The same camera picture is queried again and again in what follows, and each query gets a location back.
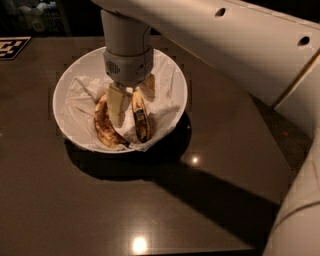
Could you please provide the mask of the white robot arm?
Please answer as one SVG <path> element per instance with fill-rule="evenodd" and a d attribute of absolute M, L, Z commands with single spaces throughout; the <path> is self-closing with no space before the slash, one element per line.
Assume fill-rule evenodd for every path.
<path fill-rule="evenodd" d="M 263 256 L 320 256 L 320 25 L 241 0 L 93 0 L 220 69 L 312 139 Z"/>

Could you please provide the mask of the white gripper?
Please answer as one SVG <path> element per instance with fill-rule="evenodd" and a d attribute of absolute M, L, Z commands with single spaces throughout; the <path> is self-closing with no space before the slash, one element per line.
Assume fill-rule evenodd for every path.
<path fill-rule="evenodd" d="M 104 51 L 105 71 L 114 81 L 107 87 L 106 102 L 109 119 L 115 127 L 122 127 L 132 96 L 117 83 L 126 87 L 133 87 L 140 83 L 139 91 L 142 95 L 148 101 L 155 99 L 155 77 L 151 74 L 153 55 L 153 48 L 137 56 L 120 56 L 108 50 Z"/>

